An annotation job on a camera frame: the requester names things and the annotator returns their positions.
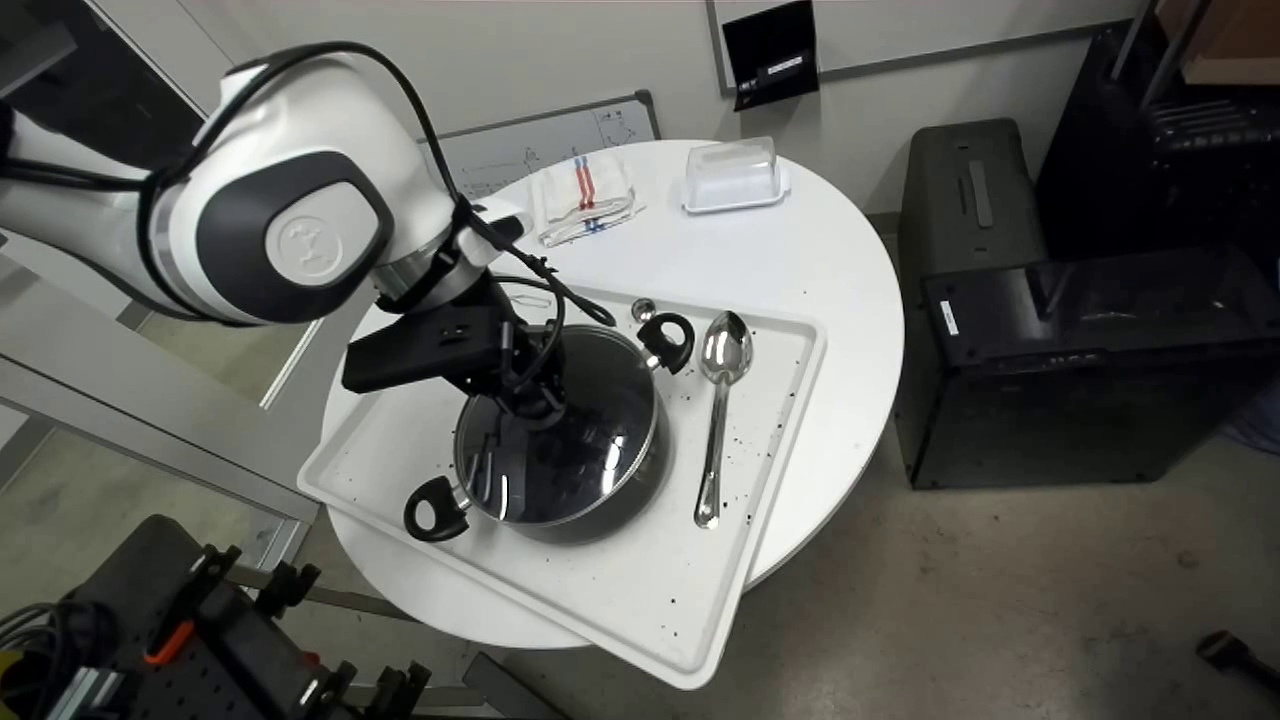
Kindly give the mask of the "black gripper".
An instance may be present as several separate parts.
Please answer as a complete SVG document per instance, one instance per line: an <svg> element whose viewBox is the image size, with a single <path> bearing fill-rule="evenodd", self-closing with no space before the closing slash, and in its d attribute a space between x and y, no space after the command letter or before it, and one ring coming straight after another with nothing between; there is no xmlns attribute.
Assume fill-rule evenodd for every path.
<svg viewBox="0 0 1280 720"><path fill-rule="evenodd" d="M551 348L551 325L472 305L411 313L349 344L341 383L380 391L415 381L450 381L468 397L526 397Z"/></svg>

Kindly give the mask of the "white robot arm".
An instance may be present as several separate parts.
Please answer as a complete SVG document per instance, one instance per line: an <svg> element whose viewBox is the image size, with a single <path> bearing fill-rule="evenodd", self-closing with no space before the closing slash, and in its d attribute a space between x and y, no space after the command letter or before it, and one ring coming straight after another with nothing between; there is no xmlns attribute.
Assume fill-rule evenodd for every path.
<svg viewBox="0 0 1280 720"><path fill-rule="evenodd" d="M450 381L516 400L551 361L494 276L521 214L459 193L426 99L380 90L391 76L361 38L248 58L156 168L11 109L3 225L175 321L310 325L374 291L387 325L349 348L353 391Z"/></svg>

